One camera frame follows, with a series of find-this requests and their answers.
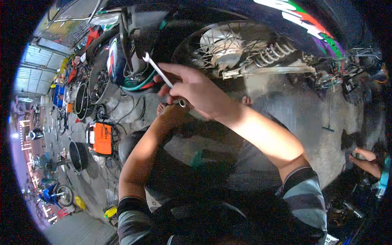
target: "wrench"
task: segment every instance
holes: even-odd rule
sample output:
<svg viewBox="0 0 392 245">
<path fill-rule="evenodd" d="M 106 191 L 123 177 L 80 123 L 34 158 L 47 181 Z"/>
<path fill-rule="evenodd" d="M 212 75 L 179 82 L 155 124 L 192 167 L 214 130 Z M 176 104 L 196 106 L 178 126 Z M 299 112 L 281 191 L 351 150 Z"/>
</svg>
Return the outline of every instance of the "wrench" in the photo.
<svg viewBox="0 0 392 245">
<path fill-rule="evenodd" d="M 173 84 L 170 82 L 170 80 L 165 76 L 165 74 L 162 72 L 162 70 L 155 64 L 155 62 L 150 58 L 150 55 L 148 52 L 145 52 L 143 56 L 143 60 L 145 62 L 148 62 L 151 64 L 151 66 L 158 72 L 158 74 L 162 77 L 162 79 L 165 81 L 165 83 L 170 87 L 173 88 Z M 178 100 L 174 100 L 174 103 L 179 104 L 181 107 L 186 108 L 187 107 L 187 101 L 183 98 L 180 98 Z"/>
</svg>

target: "workshop floor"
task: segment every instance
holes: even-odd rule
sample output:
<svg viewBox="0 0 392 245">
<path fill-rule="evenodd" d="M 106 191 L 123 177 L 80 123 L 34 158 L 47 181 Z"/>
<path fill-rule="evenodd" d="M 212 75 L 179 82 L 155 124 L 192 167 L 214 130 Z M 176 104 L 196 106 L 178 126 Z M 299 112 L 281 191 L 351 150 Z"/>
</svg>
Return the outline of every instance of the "workshop floor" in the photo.
<svg viewBox="0 0 392 245">
<path fill-rule="evenodd" d="M 340 150 L 341 134 L 345 129 L 347 133 L 357 131 L 366 131 L 367 146 L 372 147 L 378 140 L 380 132 L 383 130 L 382 119 L 380 114 L 382 110 L 378 109 L 378 114 L 374 114 L 375 105 L 372 110 L 364 110 L 363 106 L 354 106 L 349 104 L 343 98 L 341 89 L 335 93 L 332 90 L 327 92 L 326 99 L 322 102 L 317 95 L 309 89 L 301 89 L 299 85 L 290 85 L 285 75 L 257 75 L 246 79 L 225 80 L 219 84 L 224 91 L 240 100 L 242 96 L 250 96 L 255 103 L 261 103 L 262 106 L 275 118 L 284 123 L 303 143 L 307 158 L 313 169 L 318 173 L 321 188 L 327 186 L 341 172 L 345 156 Z M 120 91 L 117 90 L 112 98 L 107 101 L 107 110 L 111 111 L 120 98 Z M 331 99 L 331 109 L 329 115 L 329 99 Z M 135 110 L 121 120 L 121 124 L 130 134 L 150 125 L 156 118 L 156 107 L 164 98 L 157 97 L 156 94 L 146 95 L 146 111 L 144 120 L 135 122 L 142 112 L 142 100 Z M 117 122 L 121 117 L 132 109 L 132 98 L 122 97 L 118 107 L 111 113 L 113 121 Z M 363 112 L 370 112 L 374 120 L 363 120 Z M 49 115 L 47 110 L 47 126 L 50 127 L 52 118 L 56 124 L 56 111 Z M 195 117 L 201 118 L 196 112 L 191 112 Z M 69 116 L 69 133 L 59 136 L 55 139 L 54 132 L 47 134 L 45 137 L 46 151 L 50 152 L 50 143 L 53 142 L 55 155 L 63 148 L 68 149 L 69 137 L 76 142 L 85 142 L 85 123 L 75 123 L 76 115 Z M 335 132 L 322 130 L 321 127 L 330 127 Z M 235 133 L 227 135 L 216 135 L 208 139 L 200 136 L 194 136 L 190 139 L 173 137 L 165 149 L 174 157 L 189 164 L 195 151 L 207 149 L 211 151 L 229 152 L 237 154 L 241 149 L 242 139 Z M 107 204 L 105 189 L 110 189 L 118 193 L 118 178 L 120 169 L 114 164 L 110 172 L 101 167 L 102 163 L 89 166 L 81 175 L 73 173 L 72 169 L 66 169 L 67 176 L 71 181 L 74 192 L 79 195 L 87 205 L 87 212 L 103 220 L 102 209 Z"/>
</svg>

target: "hand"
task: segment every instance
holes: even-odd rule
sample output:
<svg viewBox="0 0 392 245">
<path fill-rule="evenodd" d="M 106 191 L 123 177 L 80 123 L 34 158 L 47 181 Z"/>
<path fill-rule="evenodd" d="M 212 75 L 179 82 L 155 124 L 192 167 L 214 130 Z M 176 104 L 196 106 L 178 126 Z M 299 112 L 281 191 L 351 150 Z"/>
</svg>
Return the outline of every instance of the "hand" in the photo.
<svg viewBox="0 0 392 245">
<path fill-rule="evenodd" d="M 162 120 L 163 123 L 167 124 L 170 129 L 179 127 L 185 123 L 185 113 L 188 110 L 189 109 L 182 108 L 179 105 L 168 105 L 163 109 L 157 119 Z"/>
<path fill-rule="evenodd" d="M 159 91 L 160 96 L 168 95 L 167 102 L 172 104 L 174 97 L 184 97 L 204 117 L 223 122 L 233 122 L 240 117 L 241 104 L 230 99 L 208 77 L 198 70 L 176 64 L 159 63 L 174 83 L 170 89 L 167 84 Z M 155 82 L 161 82 L 157 75 Z"/>
</svg>

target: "tire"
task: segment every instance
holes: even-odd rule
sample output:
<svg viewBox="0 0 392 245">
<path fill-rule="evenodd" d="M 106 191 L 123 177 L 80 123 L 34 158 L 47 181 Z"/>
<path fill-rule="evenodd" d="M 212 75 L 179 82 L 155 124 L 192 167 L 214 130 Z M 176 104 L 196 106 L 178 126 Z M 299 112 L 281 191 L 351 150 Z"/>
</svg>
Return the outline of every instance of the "tire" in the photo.
<svg viewBox="0 0 392 245">
<path fill-rule="evenodd" d="M 101 43 L 108 42 L 112 37 L 116 36 L 120 32 L 120 25 L 116 25 L 113 29 L 102 33 L 97 39 L 95 39 L 87 48 L 86 48 L 86 60 L 90 62 L 94 56 L 94 51 L 98 48 Z"/>
<path fill-rule="evenodd" d="M 73 193 L 72 193 L 71 189 L 70 189 L 68 186 L 66 186 L 66 185 L 61 185 L 61 186 L 59 186 L 59 187 L 57 188 L 56 194 L 61 193 L 61 192 L 63 192 L 63 191 L 66 191 L 67 194 L 70 195 L 69 201 L 66 202 L 66 203 L 63 203 L 63 202 L 62 202 L 62 199 L 60 198 L 60 199 L 58 199 L 58 203 L 61 204 L 61 205 L 63 205 L 64 207 L 69 207 L 69 206 L 71 206 L 72 203 L 73 203 Z"/>
</svg>

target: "motorcycle wheel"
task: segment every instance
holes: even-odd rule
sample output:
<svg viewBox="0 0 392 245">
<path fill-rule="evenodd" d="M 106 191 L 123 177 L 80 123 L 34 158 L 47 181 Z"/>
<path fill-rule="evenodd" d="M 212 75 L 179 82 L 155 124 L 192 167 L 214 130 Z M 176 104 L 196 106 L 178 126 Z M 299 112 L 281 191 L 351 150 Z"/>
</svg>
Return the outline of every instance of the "motorcycle wheel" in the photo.
<svg viewBox="0 0 392 245">
<path fill-rule="evenodd" d="M 71 189 L 68 186 L 62 185 L 57 188 L 56 193 L 62 193 L 64 192 L 62 196 L 59 197 L 58 202 L 63 205 L 64 207 L 69 207 L 73 203 L 73 193 Z"/>
</svg>

